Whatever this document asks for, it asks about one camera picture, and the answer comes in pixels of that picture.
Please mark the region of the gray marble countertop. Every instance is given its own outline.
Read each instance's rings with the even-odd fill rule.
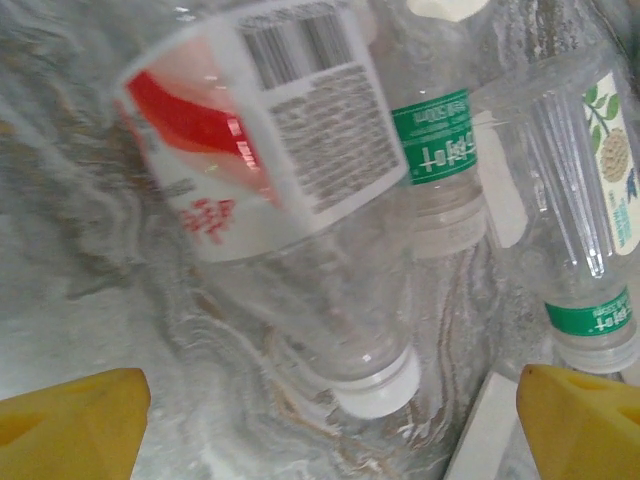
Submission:
[[[602,18],[626,42],[616,5],[602,17],[591,2],[494,0],[488,26],[469,25],[479,77],[609,38]],[[517,377],[553,361],[542,305],[485,241],[418,265],[420,390],[384,419],[344,414],[276,332],[221,318],[200,289],[131,139],[105,121],[75,36],[83,8],[0,2],[0,398],[142,368],[152,406],[135,480],[442,478],[491,367]],[[514,435],[501,478],[529,478]]]

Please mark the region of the green label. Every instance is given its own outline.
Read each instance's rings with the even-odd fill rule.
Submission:
[[[391,113],[414,185],[442,180],[476,164],[467,90]]]
[[[596,337],[615,332],[629,323],[633,315],[626,288],[618,298],[597,307],[572,309],[549,304],[546,307],[555,328],[562,333],[579,337]]]

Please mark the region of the bottle body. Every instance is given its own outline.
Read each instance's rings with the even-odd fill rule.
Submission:
[[[622,65],[600,46],[474,97],[498,255],[545,301],[560,355],[592,373],[624,369],[638,353],[626,288],[640,242],[638,141]]]
[[[392,413],[419,380],[414,210],[356,16],[298,0],[202,12],[124,69],[116,106],[203,283],[300,343],[351,413]],[[402,372],[401,392],[356,398]]]
[[[485,232],[468,34],[456,22],[414,13],[407,2],[370,3],[378,19],[370,50],[413,183],[416,258],[457,253]]]

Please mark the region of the plastic bottle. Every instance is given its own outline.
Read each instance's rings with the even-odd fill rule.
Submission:
[[[348,2],[122,8],[122,31],[141,41],[111,67],[115,103],[205,285],[300,342],[346,411],[401,408],[420,376],[414,211],[395,187],[407,168]]]
[[[473,48],[459,22],[487,3],[369,2],[377,19],[370,50],[416,198],[417,259],[462,251],[486,231],[469,104],[469,89],[477,86]]]
[[[472,101],[499,258],[544,300],[569,365],[625,369],[639,353],[626,284],[640,242],[640,144],[624,60],[608,45],[578,50]]]

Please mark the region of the clear plastic bottle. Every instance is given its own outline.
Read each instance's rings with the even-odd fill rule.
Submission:
[[[486,3],[369,0],[376,19],[370,50],[416,198],[418,259],[457,253],[485,234],[469,104],[477,80],[459,21]]]
[[[116,105],[205,285],[301,343],[348,412],[401,408],[414,210],[348,2],[108,5],[137,35],[111,39]]]
[[[558,353],[604,374],[638,357],[627,279],[640,242],[638,108],[608,45],[476,92],[480,177],[512,278],[546,303]]]

